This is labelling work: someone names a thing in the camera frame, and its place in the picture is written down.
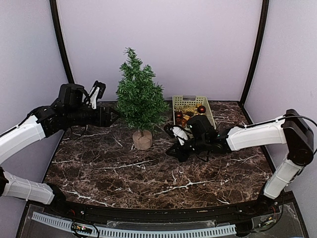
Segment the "beige plastic basket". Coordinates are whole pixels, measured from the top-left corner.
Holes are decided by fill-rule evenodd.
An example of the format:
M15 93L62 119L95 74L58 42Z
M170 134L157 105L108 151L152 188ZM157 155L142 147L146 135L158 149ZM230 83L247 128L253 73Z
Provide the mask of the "beige plastic basket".
M208 103L207 97L204 96L173 96L173 112L177 106L196 106L197 103L201 103L206 108L205 115L211 122L212 126L216 129L216 123L214 122L211 109ZM175 113L173 113L173 119L175 124Z

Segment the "brown marble surface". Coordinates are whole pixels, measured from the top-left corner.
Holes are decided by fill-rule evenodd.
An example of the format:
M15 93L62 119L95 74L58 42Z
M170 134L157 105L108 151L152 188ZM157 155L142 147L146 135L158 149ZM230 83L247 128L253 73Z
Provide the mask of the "brown marble surface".
M235 102L210 102L217 129L247 123ZM166 123L171 122L171 111ZM122 120L111 127L69 129L45 182L58 185L67 200L119 208L201 208L254 200L271 175L259 147L179 163L165 151L176 139L156 127L154 145L133 147Z

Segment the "black pole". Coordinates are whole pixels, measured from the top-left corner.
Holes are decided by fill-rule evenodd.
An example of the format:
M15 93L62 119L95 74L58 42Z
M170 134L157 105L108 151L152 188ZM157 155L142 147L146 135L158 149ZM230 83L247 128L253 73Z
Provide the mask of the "black pole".
M63 40L63 35L61 32L61 27L60 27L60 21L59 21L59 16L58 16L58 10L57 10L57 3L56 0L50 0L50 5L51 5L51 12L52 12L52 18L53 18L53 24L54 24L54 29L55 29L55 34L56 34L56 39L57 39L57 44L59 47L59 52L61 56L61 60L64 65L65 73L68 79L69 83L74 83L74 78L71 73L67 53L66 53L66 48Z
M252 84L252 80L254 77L254 72L256 71L259 55L260 55L260 50L261 50L261 45L262 45L262 40L263 40L263 35L264 35L264 29L265 29L265 24L266 24L266 18L267 18L267 12L268 12L268 3L269 0L263 0L262 2L262 10L261 10L261 16L260 16L260 23L259 23L259 28L258 28L258 34L257 34L257 39L256 39L256 44L254 46L254 51L252 55L252 60L250 64L250 69L249 73L247 76L246 83L244 85L243 93L240 99L240 103L242 106L244 106L249 91L250 87Z

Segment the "green christmas tree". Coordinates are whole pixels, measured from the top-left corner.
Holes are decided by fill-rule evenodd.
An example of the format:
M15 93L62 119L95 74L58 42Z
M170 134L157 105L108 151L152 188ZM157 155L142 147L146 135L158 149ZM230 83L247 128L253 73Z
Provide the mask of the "green christmas tree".
M169 108L163 99L163 88L155 84L151 66L145 65L137 58L135 50L127 48L128 59L120 67L122 80L119 82L117 110L130 128L153 130L155 124L162 124L160 115Z

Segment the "white perforated rail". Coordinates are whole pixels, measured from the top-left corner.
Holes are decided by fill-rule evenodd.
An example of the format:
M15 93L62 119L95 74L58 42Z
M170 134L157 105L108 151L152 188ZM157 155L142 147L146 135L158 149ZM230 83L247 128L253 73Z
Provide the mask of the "white perforated rail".
M34 212L32 220L46 224L48 226L67 231L71 231L72 221L70 219L61 219L52 217L47 214ZM97 237L96 229L93 226L86 225L87 228L93 230L90 237ZM118 230L110 229L105 227L96 226L100 232L100 238L213 238L222 237L236 234L235 225L198 229L198 230L187 230L187 231L131 231L131 230Z

